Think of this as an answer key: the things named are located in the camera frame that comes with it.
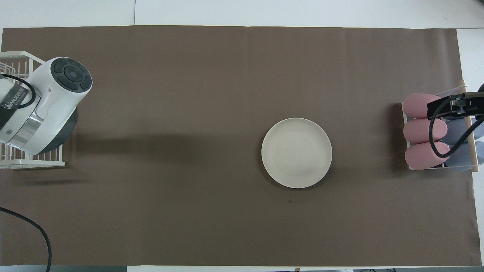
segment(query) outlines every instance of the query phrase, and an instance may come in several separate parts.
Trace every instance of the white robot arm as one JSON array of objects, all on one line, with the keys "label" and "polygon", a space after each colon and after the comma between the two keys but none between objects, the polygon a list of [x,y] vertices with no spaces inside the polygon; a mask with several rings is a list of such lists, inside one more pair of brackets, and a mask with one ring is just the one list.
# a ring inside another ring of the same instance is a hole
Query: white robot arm
[{"label": "white robot arm", "polygon": [[0,76],[0,142],[32,154],[51,151],[72,133],[92,77],[79,62],[59,57],[40,65],[24,85],[33,91]]}]

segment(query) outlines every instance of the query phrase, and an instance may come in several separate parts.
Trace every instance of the white wire rack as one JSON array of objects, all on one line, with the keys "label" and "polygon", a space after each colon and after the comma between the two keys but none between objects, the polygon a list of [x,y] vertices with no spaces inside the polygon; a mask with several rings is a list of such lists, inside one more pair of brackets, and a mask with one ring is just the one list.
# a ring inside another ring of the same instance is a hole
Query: white wire rack
[{"label": "white wire rack", "polygon": [[[27,78],[45,61],[25,51],[0,52],[0,73]],[[0,168],[37,168],[64,166],[62,145],[50,152],[33,155],[0,143]]]}]

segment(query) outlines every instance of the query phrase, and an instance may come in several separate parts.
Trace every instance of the plate rim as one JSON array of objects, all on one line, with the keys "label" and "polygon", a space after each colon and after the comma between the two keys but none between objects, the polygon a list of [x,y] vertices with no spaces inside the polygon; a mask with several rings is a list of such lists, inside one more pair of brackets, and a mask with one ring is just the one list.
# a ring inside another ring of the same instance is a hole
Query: plate rim
[{"label": "plate rim", "polygon": [[[279,124],[280,124],[280,123],[282,123],[282,122],[287,122],[287,121],[289,121],[289,120],[304,120],[304,121],[309,121],[310,123],[312,123],[313,125],[315,125],[316,127],[318,127],[318,128],[319,128],[319,129],[320,129],[320,130],[323,132],[323,134],[326,136],[326,138],[328,139],[328,144],[329,144],[329,153],[330,153],[330,161],[329,161],[329,163],[328,163],[328,169],[326,169],[326,171],[324,172],[323,176],[322,176],[322,177],[321,177],[319,180],[317,180],[315,183],[313,183],[313,184],[311,184],[311,185],[308,185],[308,186],[302,186],[302,187],[292,187],[292,186],[288,186],[288,185],[286,185],[286,184],[282,184],[280,181],[278,181],[277,179],[275,179],[275,178],[274,178],[274,177],[271,175],[271,173],[270,173],[270,172],[267,170],[266,164],[264,163],[264,152],[263,152],[263,150],[264,150],[264,143],[266,143],[266,138],[267,138],[267,135],[269,134],[269,132],[271,132],[271,130],[273,130],[273,129],[274,129],[274,127],[276,127],[277,125],[279,125]],[[260,149],[260,157],[261,157],[261,159],[262,159],[262,164],[264,165],[264,169],[266,170],[266,172],[269,174],[269,176],[270,176],[270,177],[271,177],[271,178],[272,178],[274,181],[276,181],[276,182],[277,182],[277,183],[279,183],[280,185],[285,186],[285,187],[288,187],[288,188],[293,188],[293,189],[303,189],[303,188],[307,188],[307,187],[313,186],[314,184],[316,184],[316,183],[320,182],[320,181],[321,181],[321,180],[322,180],[322,179],[323,179],[323,178],[326,176],[326,174],[328,173],[328,171],[329,171],[329,169],[330,169],[330,167],[331,167],[331,163],[333,162],[333,146],[332,146],[332,144],[331,144],[331,140],[330,140],[330,138],[328,137],[328,134],[327,134],[327,133],[324,131],[324,129],[323,129],[321,126],[319,126],[317,123],[315,123],[315,122],[313,122],[313,121],[311,121],[311,120],[309,120],[309,119],[306,119],[306,118],[301,118],[301,117],[291,117],[291,118],[286,118],[286,119],[284,119],[284,120],[281,120],[281,121],[277,122],[276,124],[274,124],[274,125],[273,125],[273,126],[272,126],[272,127],[271,127],[271,128],[270,128],[270,129],[269,129],[267,132],[266,132],[266,134],[265,134],[265,136],[264,136],[264,139],[263,139],[263,141],[262,141],[262,146],[261,146],[261,149]]]}]

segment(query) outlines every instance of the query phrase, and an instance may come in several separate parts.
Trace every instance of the pink roller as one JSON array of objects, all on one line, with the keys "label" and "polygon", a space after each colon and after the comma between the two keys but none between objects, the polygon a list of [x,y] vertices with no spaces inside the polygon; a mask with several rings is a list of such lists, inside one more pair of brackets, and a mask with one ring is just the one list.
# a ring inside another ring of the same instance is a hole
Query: pink roller
[{"label": "pink roller", "polygon": [[[447,153],[450,150],[449,147],[442,142],[436,142],[435,146],[441,154]],[[405,152],[405,160],[407,161],[408,166],[415,170],[424,170],[437,166],[445,162],[447,159],[448,157],[437,157],[432,150],[430,143],[422,143],[411,146]]]},{"label": "pink roller", "polygon": [[427,118],[427,104],[440,99],[428,93],[413,93],[403,101],[403,112],[410,118]]},{"label": "pink roller", "polygon": [[[427,119],[410,120],[403,127],[405,139],[412,144],[421,144],[428,142],[428,127],[430,121]],[[433,138],[434,141],[441,139],[447,134],[447,125],[444,121],[436,119],[434,122]]]}]

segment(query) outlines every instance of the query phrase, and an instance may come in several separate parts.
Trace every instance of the ceramic plate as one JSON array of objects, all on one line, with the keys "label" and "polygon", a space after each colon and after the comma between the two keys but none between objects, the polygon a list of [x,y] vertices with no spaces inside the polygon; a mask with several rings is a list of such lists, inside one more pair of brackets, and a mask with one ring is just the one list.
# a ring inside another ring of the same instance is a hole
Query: ceramic plate
[{"label": "ceramic plate", "polygon": [[324,130],[303,118],[275,124],[262,142],[262,162],[269,175],[290,188],[320,181],[330,168],[333,151]]}]

